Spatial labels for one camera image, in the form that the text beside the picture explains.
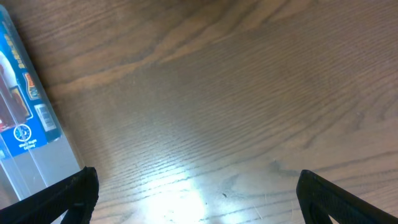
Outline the blue Kool Fever box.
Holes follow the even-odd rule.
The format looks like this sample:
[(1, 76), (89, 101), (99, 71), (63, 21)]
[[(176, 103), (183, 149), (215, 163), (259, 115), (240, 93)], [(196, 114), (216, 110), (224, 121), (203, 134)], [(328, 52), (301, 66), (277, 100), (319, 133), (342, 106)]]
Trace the blue Kool Fever box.
[(1, 137), (12, 157), (56, 141), (61, 131), (29, 73), (16, 41), (1, 23)]

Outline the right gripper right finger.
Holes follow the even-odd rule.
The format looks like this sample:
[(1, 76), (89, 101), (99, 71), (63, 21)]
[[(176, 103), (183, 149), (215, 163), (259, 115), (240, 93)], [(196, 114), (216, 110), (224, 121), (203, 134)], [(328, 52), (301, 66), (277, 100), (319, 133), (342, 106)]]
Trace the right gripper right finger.
[(310, 170), (302, 170), (296, 187), (306, 224), (397, 223), (397, 217), (365, 202)]

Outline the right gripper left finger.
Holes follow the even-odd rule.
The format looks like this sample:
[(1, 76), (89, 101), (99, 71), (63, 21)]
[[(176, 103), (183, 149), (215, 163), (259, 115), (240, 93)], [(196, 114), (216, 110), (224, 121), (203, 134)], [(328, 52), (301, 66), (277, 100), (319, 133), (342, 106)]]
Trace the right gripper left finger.
[(94, 167), (81, 171), (30, 197), (1, 210), (1, 224), (52, 223), (61, 215), (62, 223), (91, 220), (99, 199), (99, 180)]

